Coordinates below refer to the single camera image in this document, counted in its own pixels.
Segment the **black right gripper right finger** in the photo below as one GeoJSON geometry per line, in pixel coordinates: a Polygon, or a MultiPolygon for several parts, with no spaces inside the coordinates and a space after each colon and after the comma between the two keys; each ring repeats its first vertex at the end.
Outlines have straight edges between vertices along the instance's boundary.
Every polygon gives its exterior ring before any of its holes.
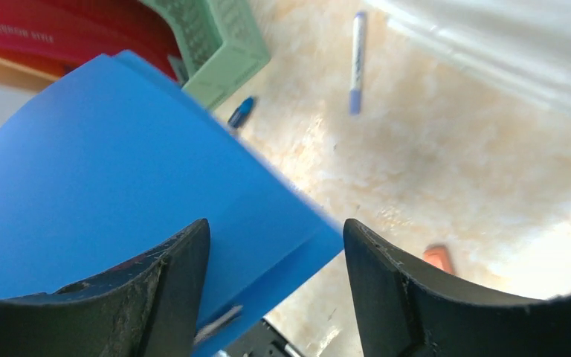
{"type": "Polygon", "coordinates": [[[356,219],[343,226],[366,356],[571,356],[571,295],[538,300],[463,280],[356,219]]]}

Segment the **blue plastic folder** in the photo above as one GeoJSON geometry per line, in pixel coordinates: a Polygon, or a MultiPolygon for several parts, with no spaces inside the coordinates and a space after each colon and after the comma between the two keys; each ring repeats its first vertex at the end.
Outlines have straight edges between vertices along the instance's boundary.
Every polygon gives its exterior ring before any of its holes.
{"type": "Polygon", "coordinates": [[[343,249],[340,231],[135,55],[101,55],[0,127],[0,298],[50,292],[206,219],[198,323],[233,342],[343,249]]]}

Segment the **red translucent file folder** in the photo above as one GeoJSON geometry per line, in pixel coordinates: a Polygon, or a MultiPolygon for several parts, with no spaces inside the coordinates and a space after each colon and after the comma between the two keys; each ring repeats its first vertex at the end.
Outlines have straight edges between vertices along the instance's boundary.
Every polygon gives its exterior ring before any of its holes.
{"type": "Polygon", "coordinates": [[[0,48],[82,65],[130,50],[176,79],[170,26],[142,1],[0,1],[0,48]]]}

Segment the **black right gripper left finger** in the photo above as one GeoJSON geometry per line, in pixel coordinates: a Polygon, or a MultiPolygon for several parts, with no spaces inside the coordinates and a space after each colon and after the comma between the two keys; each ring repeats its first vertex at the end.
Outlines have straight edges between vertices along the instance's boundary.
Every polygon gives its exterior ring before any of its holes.
{"type": "Polygon", "coordinates": [[[0,356],[189,356],[209,254],[199,219],[54,293],[0,300],[0,356]]]}

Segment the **green file rack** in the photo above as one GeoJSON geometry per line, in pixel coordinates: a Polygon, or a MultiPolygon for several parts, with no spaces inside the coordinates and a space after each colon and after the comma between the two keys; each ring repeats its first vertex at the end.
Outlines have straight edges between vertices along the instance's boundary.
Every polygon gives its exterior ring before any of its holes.
{"type": "Polygon", "coordinates": [[[271,59],[247,1],[143,1],[170,26],[184,66],[183,90],[215,109],[271,59]]]}

